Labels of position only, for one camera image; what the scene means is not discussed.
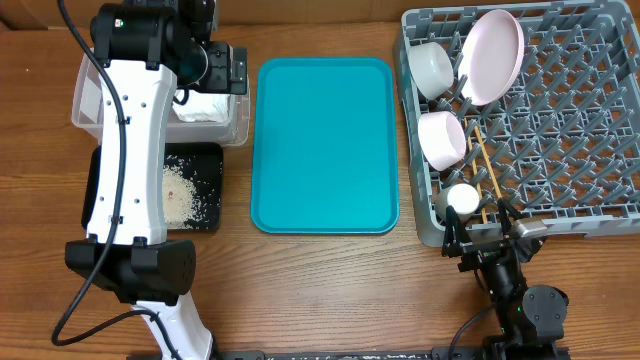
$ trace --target teal tray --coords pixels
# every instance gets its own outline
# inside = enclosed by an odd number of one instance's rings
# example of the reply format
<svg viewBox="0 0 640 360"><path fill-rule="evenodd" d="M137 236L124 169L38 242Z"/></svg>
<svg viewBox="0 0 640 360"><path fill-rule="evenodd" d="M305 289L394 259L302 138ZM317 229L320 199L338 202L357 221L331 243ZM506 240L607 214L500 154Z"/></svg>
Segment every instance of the teal tray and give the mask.
<svg viewBox="0 0 640 360"><path fill-rule="evenodd" d="M275 59L258 79L251 217L268 233L379 234L398 221L391 69Z"/></svg>

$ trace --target cup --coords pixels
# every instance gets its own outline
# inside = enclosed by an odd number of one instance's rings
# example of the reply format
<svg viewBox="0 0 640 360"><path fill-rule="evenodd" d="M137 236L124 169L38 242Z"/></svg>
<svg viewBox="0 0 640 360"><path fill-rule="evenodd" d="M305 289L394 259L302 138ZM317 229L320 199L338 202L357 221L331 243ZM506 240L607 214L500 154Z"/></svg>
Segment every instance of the cup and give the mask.
<svg viewBox="0 0 640 360"><path fill-rule="evenodd" d="M420 93L433 100L453 85L453 67L438 43L411 46L407 54L409 70Z"/></svg>
<svg viewBox="0 0 640 360"><path fill-rule="evenodd" d="M460 221L469 220L471 215L480 205L478 191L469 184L456 184L449 186L436 195L436 214L441 219L447 218L447 207L453 206Z"/></svg>
<svg viewBox="0 0 640 360"><path fill-rule="evenodd" d="M422 114L418 119L418 140L429 165L438 171L462 160L467 151L462 125L448 111Z"/></svg>

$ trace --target transparent bin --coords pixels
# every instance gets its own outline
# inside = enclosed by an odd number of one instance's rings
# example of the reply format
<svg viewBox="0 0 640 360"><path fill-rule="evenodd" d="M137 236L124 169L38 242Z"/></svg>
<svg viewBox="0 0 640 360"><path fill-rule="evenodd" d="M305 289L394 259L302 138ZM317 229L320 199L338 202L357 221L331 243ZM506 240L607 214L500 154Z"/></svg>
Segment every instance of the transparent bin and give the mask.
<svg viewBox="0 0 640 360"><path fill-rule="evenodd" d="M100 75L83 56L73 94L71 122L102 142L102 85ZM171 110L167 123L168 143L215 142L241 146L249 136L250 93L230 95L228 118L222 122L185 122Z"/></svg>

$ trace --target wooden table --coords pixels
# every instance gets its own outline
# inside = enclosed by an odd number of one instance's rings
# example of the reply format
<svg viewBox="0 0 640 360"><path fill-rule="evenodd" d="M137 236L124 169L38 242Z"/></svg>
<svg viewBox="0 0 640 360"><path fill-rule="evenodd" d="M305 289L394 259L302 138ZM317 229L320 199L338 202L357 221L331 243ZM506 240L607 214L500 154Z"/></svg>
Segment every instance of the wooden table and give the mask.
<svg viewBox="0 0 640 360"><path fill-rule="evenodd" d="M391 65L399 29L227 26L216 38L248 48L255 104L258 71L267 60L364 56ZM80 213L96 146L70 121L82 53L67 31L0 33L0 49L0 358L123 359L157 351L140 319L80 344L51 345L51 330L83 281L64 264L65 242L84 236ZM249 216L253 134L246 146L226 150L222 224L214 235L193 235L192 289L223 350L430 349L448 345L488 304L473 275L459 273L456 259L442 258L416 236L407 133L399 106L396 112L401 216L384 236L260 232ZM574 359L638 358L639 258L637 236L563 237L523 266L530 284L559 287L571 298L561 345ZM91 289L63 335L126 310L112 293ZM460 344L499 332L494 318L470 329Z"/></svg>

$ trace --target gray dish rack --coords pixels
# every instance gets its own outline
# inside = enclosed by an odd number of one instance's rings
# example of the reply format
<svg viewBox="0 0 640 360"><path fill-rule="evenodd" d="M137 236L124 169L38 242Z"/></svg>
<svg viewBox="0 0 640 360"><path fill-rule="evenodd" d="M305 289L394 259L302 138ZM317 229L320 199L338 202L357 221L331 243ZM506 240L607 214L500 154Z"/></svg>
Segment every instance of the gray dish rack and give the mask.
<svg viewBox="0 0 640 360"><path fill-rule="evenodd" d="M483 107L460 95L466 78L437 101L419 96L407 60L410 46L437 42L454 71L471 27L483 14L509 11L525 36L523 66L501 99ZM474 141L451 171L429 168L420 149L421 114L452 111L475 137L478 126L503 197L550 234L601 236L640 232L640 68L638 31L621 0L566 1L409 10L394 46L410 151L410 179L420 240L442 246L444 222L432 197L455 183L482 185L480 211L467 223L474 240L501 237L496 196ZM471 172L473 160L478 172Z"/></svg>

